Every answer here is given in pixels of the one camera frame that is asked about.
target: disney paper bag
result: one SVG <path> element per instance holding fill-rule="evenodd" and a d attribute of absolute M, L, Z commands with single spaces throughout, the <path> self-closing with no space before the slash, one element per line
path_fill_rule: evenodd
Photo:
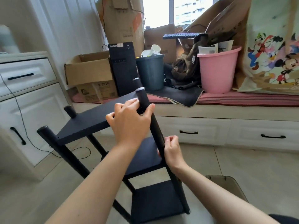
<path fill-rule="evenodd" d="M 238 92 L 299 95 L 299 0 L 252 0 Z"/>

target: person's left hand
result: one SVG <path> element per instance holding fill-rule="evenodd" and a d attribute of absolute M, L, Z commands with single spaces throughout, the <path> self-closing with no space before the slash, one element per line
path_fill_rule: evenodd
<path fill-rule="evenodd" d="M 143 116 L 137 113 L 138 108 L 139 101 L 135 98 L 125 104 L 116 103 L 114 112 L 106 115 L 106 120 L 114 131 L 118 145 L 138 149 L 146 137 L 155 105 L 149 105 Z"/>

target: mickey mouse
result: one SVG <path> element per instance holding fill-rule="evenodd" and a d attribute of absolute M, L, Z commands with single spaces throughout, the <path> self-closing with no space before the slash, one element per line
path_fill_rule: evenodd
<path fill-rule="evenodd" d="M 289 73 L 294 70 L 294 68 L 298 67 L 299 63 L 296 59 L 291 58 L 289 55 L 286 55 L 286 59 L 283 61 L 279 59 L 275 62 L 275 67 L 282 67 L 283 71 L 281 75 L 277 77 L 277 81 L 279 84 L 282 82 L 287 83 L 287 79 L 289 78 Z"/>

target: window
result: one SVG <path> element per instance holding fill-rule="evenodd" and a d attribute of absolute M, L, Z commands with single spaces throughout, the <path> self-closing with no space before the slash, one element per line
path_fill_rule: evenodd
<path fill-rule="evenodd" d="M 155 28 L 169 23 L 175 23 L 175 26 L 191 23 L 217 1 L 218 0 L 143 0 L 144 26 Z"/>

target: mouse pad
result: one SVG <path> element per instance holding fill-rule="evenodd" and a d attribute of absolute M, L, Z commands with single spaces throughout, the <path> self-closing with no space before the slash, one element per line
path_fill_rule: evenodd
<path fill-rule="evenodd" d="M 197 86 L 186 90 L 178 90 L 172 87 L 164 86 L 161 90 L 147 90 L 147 94 L 166 98 L 186 107 L 193 107 L 196 105 L 203 91 L 204 90 L 202 88 Z"/>

